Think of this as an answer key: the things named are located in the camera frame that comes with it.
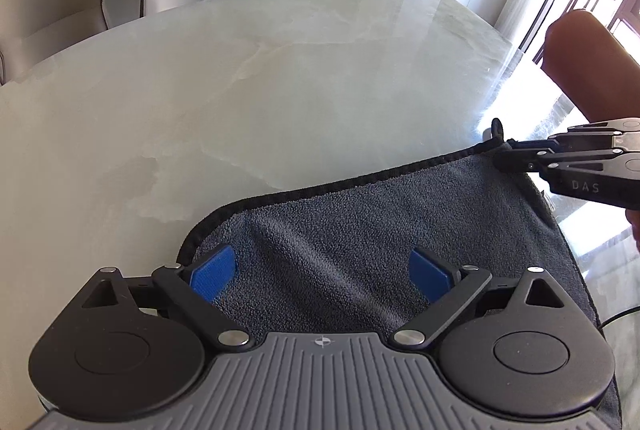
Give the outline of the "person's right hand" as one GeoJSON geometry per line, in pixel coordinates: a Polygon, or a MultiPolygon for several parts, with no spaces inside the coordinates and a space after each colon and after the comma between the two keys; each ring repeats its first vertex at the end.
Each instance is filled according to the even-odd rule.
{"type": "Polygon", "coordinates": [[[625,214],[627,221],[631,225],[632,235],[634,236],[637,249],[640,251],[640,212],[627,210],[625,214]]]}

